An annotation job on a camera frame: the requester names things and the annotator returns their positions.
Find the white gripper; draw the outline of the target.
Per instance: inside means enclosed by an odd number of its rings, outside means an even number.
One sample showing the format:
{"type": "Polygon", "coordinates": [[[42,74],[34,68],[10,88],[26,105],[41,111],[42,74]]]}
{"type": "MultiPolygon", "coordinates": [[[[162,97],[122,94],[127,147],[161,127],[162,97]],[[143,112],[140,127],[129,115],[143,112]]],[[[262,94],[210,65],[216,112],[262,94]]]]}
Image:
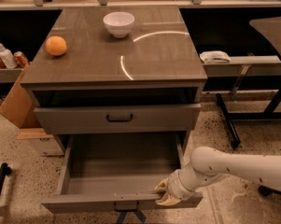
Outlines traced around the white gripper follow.
{"type": "Polygon", "coordinates": [[[221,175],[208,175],[196,171],[192,165],[187,165],[182,169],[175,170],[167,178],[164,178],[154,189],[156,193],[164,193],[156,201],[162,206],[171,206],[188,200],[195,190],[200,187],[213,184],[221,178],[221,175]]]}

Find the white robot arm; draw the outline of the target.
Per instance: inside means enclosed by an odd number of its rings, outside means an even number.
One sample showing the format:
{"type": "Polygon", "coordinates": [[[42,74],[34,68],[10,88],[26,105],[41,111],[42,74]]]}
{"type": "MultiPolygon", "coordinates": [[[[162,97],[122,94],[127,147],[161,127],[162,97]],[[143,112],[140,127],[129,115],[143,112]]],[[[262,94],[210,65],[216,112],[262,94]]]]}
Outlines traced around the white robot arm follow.
{"type": "Polygon", "coordinates": [[[173,206],[190,199],[195,190],[218,182],[224,175],[238,176],[281,193],[281,156],[244,155],[197,147],[190,162],[176,169],[155,188],[156,204],[173,206]]]}

